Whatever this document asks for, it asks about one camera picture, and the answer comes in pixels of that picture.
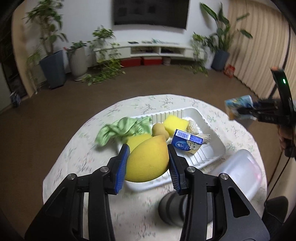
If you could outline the person's right hand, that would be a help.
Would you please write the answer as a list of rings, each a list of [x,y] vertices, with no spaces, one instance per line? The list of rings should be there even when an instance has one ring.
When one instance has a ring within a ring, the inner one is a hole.
[[[283,151],[287,144],[285,143],[285,139],[294,140],[295,142],[295,130],[293,128],[286,128],[284,126],[278,126],[278,136],[280,139],[280,149]]]

